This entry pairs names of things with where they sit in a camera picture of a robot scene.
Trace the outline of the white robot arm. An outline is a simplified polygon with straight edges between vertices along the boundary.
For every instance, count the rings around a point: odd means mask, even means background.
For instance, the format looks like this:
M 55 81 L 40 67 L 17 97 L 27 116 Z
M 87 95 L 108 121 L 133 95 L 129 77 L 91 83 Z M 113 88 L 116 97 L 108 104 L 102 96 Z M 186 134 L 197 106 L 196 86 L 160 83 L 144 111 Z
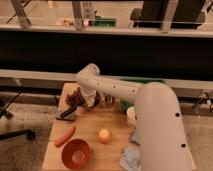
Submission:
M 86 90 L 119 97 L 135 107 L 140 143 L 140 171 L 192 171 L 180 105 L 166 84 L 146 84 L 102 77 L 91 63 L 75 79 Z

